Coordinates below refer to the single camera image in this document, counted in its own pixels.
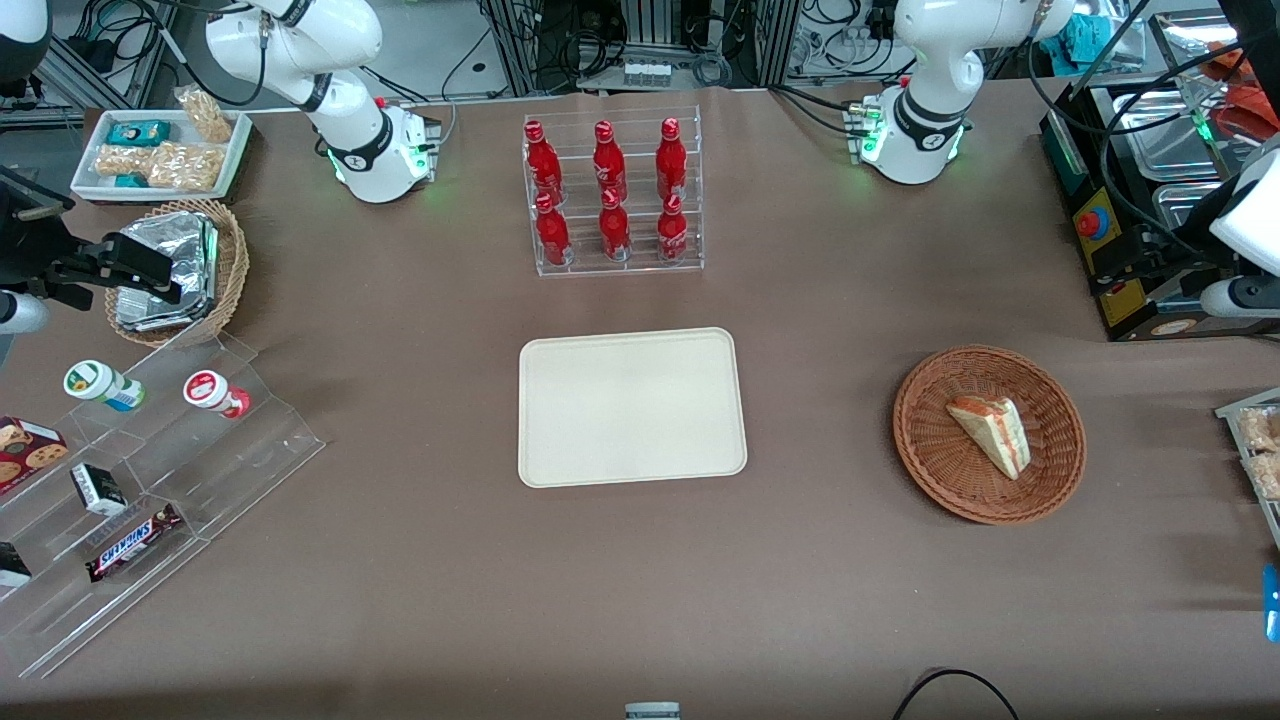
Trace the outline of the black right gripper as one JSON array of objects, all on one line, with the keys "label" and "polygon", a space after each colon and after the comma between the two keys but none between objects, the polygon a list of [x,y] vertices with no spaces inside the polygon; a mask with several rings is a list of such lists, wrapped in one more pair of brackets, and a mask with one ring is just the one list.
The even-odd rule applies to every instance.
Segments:
[{"label": "black right gripper", "polygon": [[[59,218],[24,222],[17,215],[1,220],[1,287],[27,292],[32,279],[44,279],[51,299],[68,307],[91,307],[93,292],[87,284],[108,290],[138,290],[165,304],[178,304],[182,288],[172,281],[172,259],[124,233],[106,233],[101,240],[105,275],[84,263],[81,254],[90,242],[76,237]],[[70,270],[55,266],[70,263]]]}]

